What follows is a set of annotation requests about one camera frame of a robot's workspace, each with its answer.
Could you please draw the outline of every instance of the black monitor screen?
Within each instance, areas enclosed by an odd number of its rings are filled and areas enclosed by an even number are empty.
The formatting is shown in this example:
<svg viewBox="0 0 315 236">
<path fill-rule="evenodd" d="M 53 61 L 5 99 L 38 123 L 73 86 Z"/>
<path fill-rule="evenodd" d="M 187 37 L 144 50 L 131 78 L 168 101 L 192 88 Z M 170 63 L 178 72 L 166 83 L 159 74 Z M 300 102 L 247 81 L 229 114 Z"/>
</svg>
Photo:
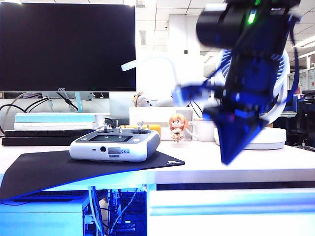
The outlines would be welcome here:
<svg viewBox="0 0 315 236">
<path fill-rule="evenodd" d="M 128 5 L 0 3 L 0 91 L 136 91 Z"/>
</svg>

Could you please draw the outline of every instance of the plush toy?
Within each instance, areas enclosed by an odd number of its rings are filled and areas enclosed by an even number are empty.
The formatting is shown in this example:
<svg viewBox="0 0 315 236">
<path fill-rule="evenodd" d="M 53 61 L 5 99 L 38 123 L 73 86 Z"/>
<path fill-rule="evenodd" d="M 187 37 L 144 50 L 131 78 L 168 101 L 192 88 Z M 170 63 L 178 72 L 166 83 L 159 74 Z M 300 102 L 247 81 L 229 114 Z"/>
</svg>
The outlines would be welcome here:
<svg viewBox="0 0 315 236">
<path fill-rule="evenodd" d="M 178 143 L 181 140 L 185 139 L 183 131 L 188 129 L 187 119 L 182 114 L 174 114 L 168 121 L 169 128 L 172 131 L 172 139 L 174 142 Z"/>
<path fill-rule="evenodd" d="M 143 91 L 138 92 L 132 98 L 135 107 L 150 107 L 152 106 L 151 100 L 144 95 Z"/>
</svg>

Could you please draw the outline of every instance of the white box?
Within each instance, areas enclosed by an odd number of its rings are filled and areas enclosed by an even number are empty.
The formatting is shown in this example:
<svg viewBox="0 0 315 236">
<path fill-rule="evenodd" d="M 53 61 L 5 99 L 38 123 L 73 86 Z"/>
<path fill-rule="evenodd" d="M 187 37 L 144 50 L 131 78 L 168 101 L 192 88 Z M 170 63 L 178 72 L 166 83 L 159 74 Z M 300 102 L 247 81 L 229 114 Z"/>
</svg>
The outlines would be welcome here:
<svg viewBox="0 0 315 236">
<path fill-rule="evenodd" d="M 173 114 L 180 113 L 192 121 L 191 107 L 129 107 L 129 124 L 136 125 L 139 122 L 145 124 L 159 124 L 161 126 L 161 140 L 172 140 L 172 133 L 168 121 Z M 186 139 L 191 140 L 191 135 L 185 133 Z"/>
</svg>

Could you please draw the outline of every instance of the anime figurine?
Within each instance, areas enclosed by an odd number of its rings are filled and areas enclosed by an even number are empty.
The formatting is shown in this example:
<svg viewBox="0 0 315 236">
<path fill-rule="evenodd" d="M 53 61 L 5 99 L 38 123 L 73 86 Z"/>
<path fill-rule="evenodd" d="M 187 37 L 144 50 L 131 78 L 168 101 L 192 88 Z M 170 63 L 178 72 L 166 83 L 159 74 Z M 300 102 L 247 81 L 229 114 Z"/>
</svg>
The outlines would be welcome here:
<svg viewBox="0 0 315 236">
<path fill-rule="evenodd" d="M 174 142 L 179 143 L 185 139 L 184 130 L 188 128 L 187 119 L 182 114 L 174 114 L 168 121 L 169 128 L 172 132 L 172 139 Z"/>
</svg>

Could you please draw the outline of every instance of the white desk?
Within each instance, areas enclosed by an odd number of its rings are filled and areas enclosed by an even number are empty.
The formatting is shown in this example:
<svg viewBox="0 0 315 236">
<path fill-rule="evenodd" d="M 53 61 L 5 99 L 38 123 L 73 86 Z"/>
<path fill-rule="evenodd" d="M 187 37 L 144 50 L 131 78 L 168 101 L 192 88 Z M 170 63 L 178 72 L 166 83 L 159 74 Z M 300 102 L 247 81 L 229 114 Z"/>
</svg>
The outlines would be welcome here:
<svg viewBox="0 0 315 236">
<path fill-rule="evenodd" d="M 68 150 L 69 147 L 0 146 L 0 181 L 16 158 L 27 152 Z M 118 173 L 86 179 L 51 190 L 128 188 L 142 184 L 315 181 L 315 153 L 284 146 L 278 150 L 244 150 L 228 166 L 221 163 L 215 143 L 162 141 L 158 151 L 184 160 L 183 166 Z"/>
<path fill-rule="evenodd" d="M 16 158 L 26 152 L 67 150 L 69 147 L 0 147 L 0 179 Z M 315 188 L 262 190 L 154 191 L 156 184 L 314 181 L 315 153 L 284 146 L 279 150 L 244 150 L 228 166 L 221 163 L 220 147 L 215 143 L 185 141 L 174 145 L 162 141 L 158 151 L 184 160 L 185 165 L 95 177 L 50 190 L 131 188 L 146 184 L 147 233 L 155 235 L 305 235 L 315 234 Z M 291 213 L 248 213 L 283 210 Z M 247 208 L 254 201 L 258 205 Z M 226 210 L 227 213 L 214 213 Z M 295 213 L 296 209 L 310 212 Z"/>
</svg>

